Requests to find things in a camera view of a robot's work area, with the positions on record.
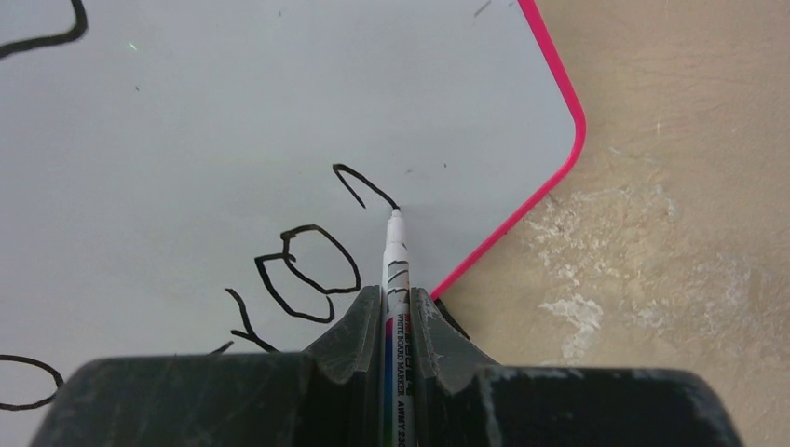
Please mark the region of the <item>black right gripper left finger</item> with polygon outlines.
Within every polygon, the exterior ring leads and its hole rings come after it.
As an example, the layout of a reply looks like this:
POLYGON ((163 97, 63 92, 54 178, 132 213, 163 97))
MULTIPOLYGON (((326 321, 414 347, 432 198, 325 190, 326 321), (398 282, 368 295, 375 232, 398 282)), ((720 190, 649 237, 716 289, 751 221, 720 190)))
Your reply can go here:
POLYGON ((381 304, 364 287, 300 352, 93 360, 59 389, 35 446, 374 446, 381 304))

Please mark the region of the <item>red framed whiteboard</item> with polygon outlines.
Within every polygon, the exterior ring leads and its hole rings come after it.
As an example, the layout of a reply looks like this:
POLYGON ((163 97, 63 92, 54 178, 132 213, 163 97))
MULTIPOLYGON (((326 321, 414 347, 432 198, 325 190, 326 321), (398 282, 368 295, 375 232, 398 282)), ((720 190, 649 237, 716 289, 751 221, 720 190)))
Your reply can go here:
POLYGON ((5 1, 1 442, 93 359, 300 349, 381 278, 443 293, 572 168, 532 1, 5 1))

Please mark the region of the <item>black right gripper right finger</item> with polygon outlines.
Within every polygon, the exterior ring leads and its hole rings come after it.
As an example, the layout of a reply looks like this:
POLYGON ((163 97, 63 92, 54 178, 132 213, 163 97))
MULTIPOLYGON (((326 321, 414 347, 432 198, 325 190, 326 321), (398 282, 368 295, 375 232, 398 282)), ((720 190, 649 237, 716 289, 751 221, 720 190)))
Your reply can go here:
POLYGON ((422 446, 739 446, 694 373, 502 365, 411 292, 415 414, 422 446))

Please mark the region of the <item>white dry erase marker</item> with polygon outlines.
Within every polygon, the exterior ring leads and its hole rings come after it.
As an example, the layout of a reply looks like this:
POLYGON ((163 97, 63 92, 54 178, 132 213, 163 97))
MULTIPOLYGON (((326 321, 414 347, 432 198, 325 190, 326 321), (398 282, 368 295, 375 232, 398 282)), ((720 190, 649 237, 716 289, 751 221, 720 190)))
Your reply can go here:
POLYGON ((382 263, 381 444, 416 446, 412 384, 410 265, 402 212, 392 211, 382 263))

